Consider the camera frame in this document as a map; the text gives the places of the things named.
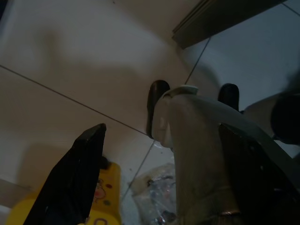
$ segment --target plastic bag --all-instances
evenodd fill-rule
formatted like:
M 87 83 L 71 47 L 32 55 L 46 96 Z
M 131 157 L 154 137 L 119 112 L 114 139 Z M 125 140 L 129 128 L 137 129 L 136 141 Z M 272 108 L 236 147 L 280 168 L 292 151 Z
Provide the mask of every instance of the plastic bag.
M 150 170 L 136 178 L 131 188 L 143 224 L 177 224 L 176 182 L 173 164 L 166 164 Z

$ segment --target tile grout line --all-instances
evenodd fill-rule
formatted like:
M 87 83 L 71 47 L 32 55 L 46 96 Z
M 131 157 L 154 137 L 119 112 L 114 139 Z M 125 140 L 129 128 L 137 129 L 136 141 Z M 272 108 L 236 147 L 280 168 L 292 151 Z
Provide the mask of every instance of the tile grout line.
M 88 109 L 90 109 L 90 110 L 92 110 L 92 111 L 94 111 L 94 112 L 96 112 L 96 113 L 99 113 L 99 114 L 102 115 L 102 116 L 105 116 L 105 117 L 107 117 L 107 118 L 109 118 L 109 119 L 111 119 L 111 120 L 113 120 L 113 121 L 115 121 L 115 122 L 118 122 L 118 123 L 120 123 L 120 124 L 122 124 L 122 125 L 124 125 L 124 126 L 126 126 L 126 127 L 128 127 L 128 128 L 131 128 L 131 129 L 133 129 L 133 130 L 135 130 L 135 131 L 137 131 L 137 132 L 139 132 L 139 133 L 141 133 L 141 134 L 143 134 L 143 135 L 146 135 L 145 133 L 143 133 L 142 131 L 139 131 L 138 129 L 135 129 L 135 128 L 133 128 L 133 127 L 131 127 L 131 126 L 129 126 L 129 125 L 127 125 L 127 124 L 121 122 L 121 121 L 118 121 L 118 120 L 116 120 L 116 119 L 114 119 L 114 118 L 112 118 L 112 117 L 110 117 L 110 116 L 108 116 L 108 115 L 105 115 L 104 113 L 101 113 L 100 111 L 98 111 L 98 110 L 96 110 L 96 109 L 93 109 L 93 108 L 91 108 L 91 107 L 89 107 L 89 106 L 87 106 L 87 105 L 85 105 L 85 104 L 83 104 L 83 103 L 81 103 L 81 102 L 78 102 L 78 101 L 76 101 L 76 100 L 74 100 L 74 99 L 72 99 L 72 98 L 70 98 L 70 97 L 68 97 L 68 96 L 66 96 L 66 95 L 64 95 L 64 94 L 61 94 L 61 93 L 59 93 L 58 91 L 55 91 L 55 90 L 53 90 L 53 89 L 51 89 L 51 88 L 49 88 L 49 87 L 47 87 L 47 86 L 45 86 L 45 85 L 43 85 L 43 84 L 41 84 L 41 83 L 39 83 L 39 82 L 36 82 L 36 81 L 34 81 L 34 80 L 32 80 L 32 79 L 30 79 L 30 78 L 28 78 L 28 77 L 25 77 L 25 76 L 23 76 L 22 74 L 17 73 L 17 72 L 15 72 L 15 71 L 13 71 L 13 70 L 11 70 L 11 69 L 5 67 L 5 66 L 0 65 L 0 68 L 3 68 L 3 69 L 5 69 L 5 70 L 7 70 L 7 71 L 9 71 L 9 72 L 12 72 L 13 74 L 18 75 L 18 76 L 24 78 L 25 80 L 31 81 L 31 82 L 33 82 L 33 83 L 35 83 L 35 84 L 37 84 L 37 85 L 39 85 L 39 86 L 41 86 L 41 87 L 43 87 L 43 88 L 46 88 L 47 90 L 49 90 L 49 91 L 51 91 L 51 92 L 54 92 L 54 93 L 56 93 L 56 94 L 58 94 L 58 95 L 60 95 L 60 96 L 62 96 L 62 97 L 64 97 L 64 98 L 67 98 L 68 100 L 70 100 L 70 101 L 72 101 L 72 102 L 75 102 L 75 103 L 77 103 L 77 104 L 79 104 L 79 105 L 81 105 L 81 106 L 83 106 L 83 107 L 86 107 L 86 108 L 88 108 Z
M 140 171 L 140 169 L 141 169 L 142 165 L 143 165 L 143 164 L 144 164 L 144 162 L 146 161 L 146 158 L 147 158 L 147 156 L 149 155 L 149 153 L 150 153 L 150 150 L 152 149 L 152 147 L 153 147 L 153 145 L 154 145 L 154 142 L 155 142 L 155 141 L 153 140 L 153 142 L 152 142 L 152 144 L 151 144 L 150 148 L 149 148 L 149 149 L 148 149 L 148 151 L 147 151 L 147 154 L 145 155 L 144 159 L 142 160 L 142 163 L 140 164 L 139 168 L 137 169 L 137 171 L 136 171 L 136 173 L 135 173 L 135 175 L 134 175 L 133 179 L 131 180 L 130 184 L 128 185 L 128 188 L 127 188 L 127 190 L 126 190 L 125 194 L 122 196 L 122 199 L 121 199 L 121 201 L 120 201 L 120 202 L 123 202 L 123 200 L 124 200 L 125 196 L 127 195 L 127 193 L 128 193 L 128 191 L 129 191 L 129 189 L 130 189 L 130 187 L 131 187 L 131 185 L 132 185 L 133 181 L 135 180 L 135 178 L 136 178 L 137 174 L 139 173 L 139 171 Z
M 190 77 L 191 77 L 193 71 L 195 70 L 195 68 L 196 68 L 196 66 L 197 66 L 197 64 L 198 64 L 198 62 L 199 62 L 199 60 L 200 60 L 200 58 L 201 58 L 201 56 L 203 55 L 204 50 L 206 49 L 208 43 L 210 42 L 210 39 L 211 39 L 211 37 L 209 37 L 208 41 L 206 42 L 206 44 L 205 44 L 205 46 L 204 46 L 204 48 L 203 48 L 203 50 L 202 50 L 202 52 L 201 52 L 199 58 L 197 59 L 197 62 L 195 63 L 195 65 L 194 65 L 192 71 L 191 71 L 190 74 L 188 75 L 188 78 L 187 78 L 187 80 L 185 81 L 184 84 L 187 84 L 188 80 L 190 79 Z
M 289 7 L 288 5 L 282 3 L 282 5 L 284 5 L 285 7 L 287 7 L 289 10 L 291 10 L 293 13 L 297 14 L 298 16 L 300 16 L 300 14 L 298 12 L 296 12 L 295 10 L 293 10 L 291 7 Z

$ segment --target black shoe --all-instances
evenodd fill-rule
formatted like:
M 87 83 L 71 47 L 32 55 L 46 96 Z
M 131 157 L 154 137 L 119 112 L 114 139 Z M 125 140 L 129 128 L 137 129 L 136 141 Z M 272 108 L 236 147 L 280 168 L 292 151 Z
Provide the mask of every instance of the black shoe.
M 166 81 L 158 80 L 155 81 L 149 90 L 148 94 L 148 101 L 147 101 L 147 109 L 148 109 L 148 119 L 147 119 L 147 127 L 146 127 L 146 134 L 149 138 L 153 139 L 152 137 L 152 120 L 154 114 L 154 107 L 160 97 L 166 92 L 170 90 L 170 86 Z
M 232 83 L 224 84 L 221 87 L 217 100 L 238 111 L 240 100 L 240 92 L 238 86 Z

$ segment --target white tiled floor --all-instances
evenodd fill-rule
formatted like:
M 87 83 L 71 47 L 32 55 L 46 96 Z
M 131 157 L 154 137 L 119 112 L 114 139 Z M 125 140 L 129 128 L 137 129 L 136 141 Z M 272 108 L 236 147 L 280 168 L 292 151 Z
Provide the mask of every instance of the white tiled floor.
M 290 7 L 292 10 L 300 14 L 300 1 L 299 0 L 288 0 L 284 4 Z
M 234 83 L 243 110 L 293 85 L 300 70 L 299 40 L 300 17 L 276 6 L 213 36 L 188 84 L 217 98 L 223 84 Z
M 128 185 L 173 162 L 143 134 L 148 89 L 192 72 L 208 40 L 182 51 L 170 37 L 197 1 L 12 1 L 0 24 L 0 65 L 11 70 L 0 69 L 0 179 L 36 188 L 82 131 L 104 122 L 105 154 L 122 169 L 124 222 L 139 224 Z M 286 5 L 300 12 L 297 0 Z M 216 98 L 235 83 L 241 109 L 295 85 L 299 27 L 281 4 L 213 36 L 188 84 Z

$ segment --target yellow object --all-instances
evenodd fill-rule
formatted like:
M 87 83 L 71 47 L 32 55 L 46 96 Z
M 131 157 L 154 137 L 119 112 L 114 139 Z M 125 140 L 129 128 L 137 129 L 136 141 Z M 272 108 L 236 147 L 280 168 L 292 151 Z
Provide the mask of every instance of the yellow object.
M 8 216 L 6 225 L 22 225 L 29 214 L 39 191 L 32 192 L 19 202 Z M 121 225 L 120 167 L 111 163 L 107 170 L 100 170 L 90 216 L 86 225 Z

